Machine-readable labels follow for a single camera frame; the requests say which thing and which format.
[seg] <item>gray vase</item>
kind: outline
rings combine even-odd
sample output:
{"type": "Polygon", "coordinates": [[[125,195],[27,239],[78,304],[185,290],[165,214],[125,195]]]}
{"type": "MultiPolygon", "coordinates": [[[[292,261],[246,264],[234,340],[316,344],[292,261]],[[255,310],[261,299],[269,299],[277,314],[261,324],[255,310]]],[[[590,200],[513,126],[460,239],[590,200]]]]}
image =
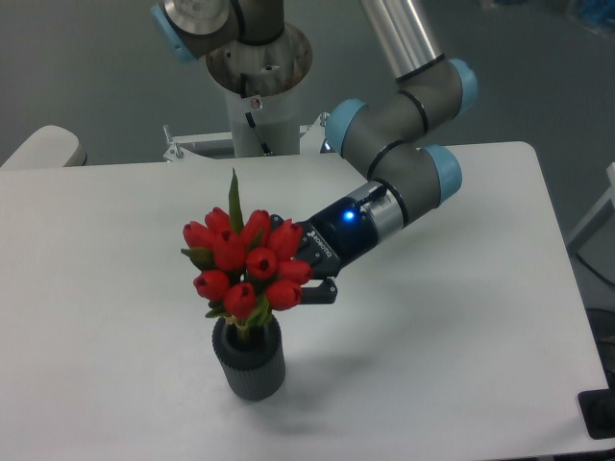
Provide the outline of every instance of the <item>gray vase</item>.
{"type": "Polygon", "coordinates": [[[282,385],[286,374],[282,331],[275,317],[264,327],[251,328],[251,344],[242,347],[235,325],[218,319],[213,350],[233,392],[245,400],[263,400],[282,385]]]}

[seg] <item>red tulip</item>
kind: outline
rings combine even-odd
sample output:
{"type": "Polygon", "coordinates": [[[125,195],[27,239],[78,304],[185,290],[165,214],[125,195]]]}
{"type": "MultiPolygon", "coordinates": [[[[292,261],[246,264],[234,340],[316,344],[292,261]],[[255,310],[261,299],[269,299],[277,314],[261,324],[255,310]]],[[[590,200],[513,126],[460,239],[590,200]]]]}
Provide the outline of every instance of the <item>red tulip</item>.
{"type": "Polygon", "coordinates": [[[287,310],[301,302],[301,286],[291,280],[274,281],[265,290],[269,305],[274,310],[287,310]]]}
{"type": "Polygon", "coordinates": [[[213,243],[213,262],[225,272],[241,269],[246,263],[246,246],[231,230],[223,230],[213,243]]]}
{"type": "Polygon", "coordinates": [[[257,280],[267,280],[278,270],[278,259],[268,248],[257,247],[248,253],[246,266],[250,276],[257,280]]]}
{"type": "Polygon", "coordinates": [[[278,274],[280,274],[282,279],[303,285],[311,280],[314,271],[305,261],[290,259],[289,261],[280,261],[280,264],[278,264],[278,274]]]}
{"type": "Polygon", "coordinates": [[[212,211],[205,215],[205,224],[213,233],[222,233],[231,230],[231,218],[227,212],[216,206],[212,211]]]}
{"type": "Polygon", "coordinates": [[[224,308],[237,319],[247,319],[257,306],[257,295],[252,283],[242,282],[231,287],[224,295],[224,308]]]}
{"type": "Polygon", "coordinates": [[[224,298],[230,286],[229,277],[218,270],[204,271],[194,280],[194,287],[199,296],[214,302],[224,298]]]}
{"type": "Polygon", "coordinates": [[[264,247],[267,244],[267,239],[271,233],[271,220],[269,219],[269,213],[264,209],[257,209],[250,215],[250,219],[241,231],[241,240],[246,246],[252,243],[252,240],[258,234],[258,231],[262,230],[262,238],[260,239],[260,246],[264,247]]]}
{"type": "Polygon", "coordinates": [[[278,261],[286,261],[297,253],[303,234],[304,231],[301,226],[287,219],[271,232],[267,248],[273,250],[273,253],[278,257],[278,261]]]}
{"type": "Polygon", "coordinates": [[[215,234],[201,223],[190,221],[190,224],[184,226],[184,240],[188,248],[203,247],[211,250],[215,234]]]}

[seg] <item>gray floor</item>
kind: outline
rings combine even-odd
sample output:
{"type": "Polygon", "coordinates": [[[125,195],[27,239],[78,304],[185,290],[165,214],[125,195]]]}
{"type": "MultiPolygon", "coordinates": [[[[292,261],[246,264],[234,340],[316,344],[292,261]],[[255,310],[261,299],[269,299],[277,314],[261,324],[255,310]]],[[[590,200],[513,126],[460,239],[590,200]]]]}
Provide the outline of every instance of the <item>gray floor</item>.
{"type": "MultiPolygon", "coordinates": [[[[160,161],[165,123],[174,134],[228,129],[204,65],[181,66],[163,46],[149,16],[153,2],[0,2],[0,163],[49,124],[75,133],[90,164],[160,161]]],[[[615,36],[569,22],[564,1],[488,12],[478,3],[426,2],[447,55],[471,63],[481,95],[425,142],[528,142],[566,233],[605,191],[604,170],[615,160],[615,36]]],[[[358,1],[287,0],[286,17],[314,48],[301,89],[303,123],[349,97],[377,103],[394,90],[358,1]]],[[[613,228],[601,237],[606,246],[613,228]]],[[[615,260],[615,251],[594,253],[602,267],[615,260]]],[[[615,304],[613,290],[582,269],[578,275],[587,303],[615,304]]]]}

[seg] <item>green stem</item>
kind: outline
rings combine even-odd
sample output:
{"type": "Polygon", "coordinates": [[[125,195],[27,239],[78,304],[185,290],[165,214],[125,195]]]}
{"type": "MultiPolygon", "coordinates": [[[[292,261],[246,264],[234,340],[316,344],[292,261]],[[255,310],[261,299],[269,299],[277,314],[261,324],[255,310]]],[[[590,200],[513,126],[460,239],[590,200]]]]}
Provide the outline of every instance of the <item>green stem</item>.
{"type": "Polygon", "coordinates": [[[237,339],[239,343],[244,346],[250,345],[250,329],[249,328],[240,328],[239,326],[244,326],[245,321],[237,321],[237,339]]]}

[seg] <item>white chair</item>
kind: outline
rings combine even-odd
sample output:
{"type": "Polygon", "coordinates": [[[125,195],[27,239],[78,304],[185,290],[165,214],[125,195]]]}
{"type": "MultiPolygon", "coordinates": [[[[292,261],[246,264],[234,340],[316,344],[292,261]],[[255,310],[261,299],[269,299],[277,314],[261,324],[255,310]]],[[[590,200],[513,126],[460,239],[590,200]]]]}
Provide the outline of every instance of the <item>white chair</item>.
{"type": "Polygon", "coordinates": [[[42,127],[19,146],[0,170],[31,170],[81,166],[86,151],[77,136],[64,128],[42,127]]]}
{"type": "Polygon", "coordinates": [[[611,185],[596,203],[585,213],[566,238],[569,255],[577,251],[601,228],[615,212],[615,163],[606,169],[611,185]]]}

